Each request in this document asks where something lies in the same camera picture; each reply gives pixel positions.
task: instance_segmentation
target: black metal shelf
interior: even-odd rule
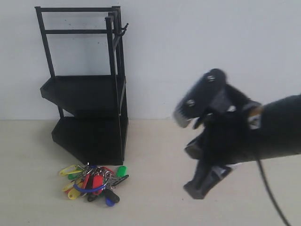
[[[60,114],[52,131],[53,141],[84,164],[122,165],[128,126],[122,36],[128,24],[121,27],[120,7],[35,8],[50,72],[40,92],[57,105]],[[42,17],[45,12],[108,12],[106,29],[46,30]],[[47,35],[100,33],[107,35],[110,75],[55,75]],[[74,117],[65,117],[63,109]]]

